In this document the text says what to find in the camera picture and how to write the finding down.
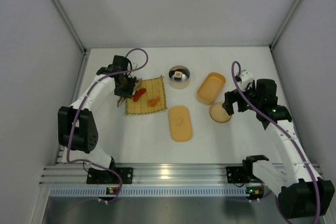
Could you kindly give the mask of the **metal tongs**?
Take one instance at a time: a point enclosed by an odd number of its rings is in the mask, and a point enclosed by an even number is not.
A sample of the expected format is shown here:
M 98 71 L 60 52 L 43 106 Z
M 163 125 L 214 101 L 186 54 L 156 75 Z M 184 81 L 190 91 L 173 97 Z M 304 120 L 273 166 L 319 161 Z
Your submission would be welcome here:
M 134 96 L 137 89 L 141 86 L 142 81 L 142 78 L 123 77 L 114 90 L 114 94 L 119 97 L 117 107 L 119 107 L 127 98 L 132 98 Z

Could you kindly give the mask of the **red sausage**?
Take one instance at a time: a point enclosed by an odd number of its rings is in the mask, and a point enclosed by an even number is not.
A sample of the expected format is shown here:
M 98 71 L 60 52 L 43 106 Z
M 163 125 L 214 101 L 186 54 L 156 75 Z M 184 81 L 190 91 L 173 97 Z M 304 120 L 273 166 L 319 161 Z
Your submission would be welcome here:
M 133 101 L 137 102 L 142 95 L 146 93 L 146 88 L 139 89 L 133 96 Z

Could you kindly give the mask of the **beige oblong lunch box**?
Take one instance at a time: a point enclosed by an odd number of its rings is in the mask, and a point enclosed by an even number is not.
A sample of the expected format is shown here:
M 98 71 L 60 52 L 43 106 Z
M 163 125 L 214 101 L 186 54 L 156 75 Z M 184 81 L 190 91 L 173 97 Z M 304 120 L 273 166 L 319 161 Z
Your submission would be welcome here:
M 197 91 L 198 101 L 205 105 L 212 105 L 220 95 L 225 83 L 226 78 L 223 75 L 211 72 Z

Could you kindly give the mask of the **white sushi roll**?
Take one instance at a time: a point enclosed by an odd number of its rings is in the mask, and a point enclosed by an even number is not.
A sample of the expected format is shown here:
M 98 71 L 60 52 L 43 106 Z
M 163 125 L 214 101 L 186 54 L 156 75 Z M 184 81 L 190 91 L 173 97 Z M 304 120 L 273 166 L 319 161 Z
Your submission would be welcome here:
M 174 79 L 174 81 L 176 81 L 176 82 L 182 81 L 182 79 L 183 79 L 183 72 L 181 72 L 181 71 L 177 71 L 177 70 L 176 70 L 176 71 L 174 72 L 173 79 Z

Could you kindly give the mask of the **round metal bowl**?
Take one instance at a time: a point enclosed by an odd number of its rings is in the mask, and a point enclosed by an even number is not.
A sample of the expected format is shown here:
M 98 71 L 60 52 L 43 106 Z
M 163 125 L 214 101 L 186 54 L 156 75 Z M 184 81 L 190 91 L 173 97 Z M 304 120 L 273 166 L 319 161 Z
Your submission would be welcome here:
M 185 89 L 190 82 L 190 71 L 185 66 L 174 66 L 169 70 L 169 84 L 175 89 Z

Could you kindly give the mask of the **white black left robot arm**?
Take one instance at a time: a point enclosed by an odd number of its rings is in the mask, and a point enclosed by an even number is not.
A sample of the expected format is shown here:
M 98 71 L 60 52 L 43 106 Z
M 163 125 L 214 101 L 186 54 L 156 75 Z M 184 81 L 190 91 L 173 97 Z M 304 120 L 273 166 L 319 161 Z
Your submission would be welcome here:
M 115 55 L 112 64 L 97 71 L 92 84 L 77 101 L 59 109 L 58 141 L 67 148 L 68 163 L 88 163 L 96 172 L 116 177 L 114 159 L 98 145 L 99 133 L 93 111 L 110 94 L 119 98 L 117 105 L 133 97 L 138 81 L 130 76 L 132 70 L 127 57 Z

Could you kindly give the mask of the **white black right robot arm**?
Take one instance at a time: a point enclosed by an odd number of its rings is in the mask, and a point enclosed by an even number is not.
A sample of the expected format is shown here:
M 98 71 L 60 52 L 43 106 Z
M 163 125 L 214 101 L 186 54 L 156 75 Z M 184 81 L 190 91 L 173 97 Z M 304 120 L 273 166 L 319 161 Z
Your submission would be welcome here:
M 235 76 L 234 84 L 236 89 L 225 93 L 222 107 L 228 115 L 234 114 L 234 103 L 239 112 L 256 112 L 285 170 L 276 170 L 265 155 L 253 155 L 243 160 L 247 176 L 269 187 L 284 218 L 313 217 L 316 223 L 327 213 L 335 187 L 332 181 L 321 178 L 306 156 L 288 109 L 278 104 L 276 83 L 271 79 L 254 80 L 244 74 Z

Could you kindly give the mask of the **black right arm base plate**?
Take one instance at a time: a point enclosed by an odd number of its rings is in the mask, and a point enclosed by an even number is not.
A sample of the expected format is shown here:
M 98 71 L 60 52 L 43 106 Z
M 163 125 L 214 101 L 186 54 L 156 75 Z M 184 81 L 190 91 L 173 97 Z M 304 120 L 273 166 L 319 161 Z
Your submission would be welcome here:
M 227 166 L 226 176 L 230 184 L 244 184 L 252 180 L 248 171 L 242 166 Z

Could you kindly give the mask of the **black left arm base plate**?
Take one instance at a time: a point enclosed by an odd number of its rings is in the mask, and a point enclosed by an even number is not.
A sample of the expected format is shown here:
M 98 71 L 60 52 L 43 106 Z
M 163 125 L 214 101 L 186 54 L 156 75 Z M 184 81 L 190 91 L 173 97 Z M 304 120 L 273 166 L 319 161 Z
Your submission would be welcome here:
M 133 168 L 132 167 L 117 167 L 115 172 L 121 177 L 123 184 L 132 184 L 133 180 Z M 89 185 L 107 185 L 118 184 L 118 177 L 107 171 L 89 168 L 86 183 Z

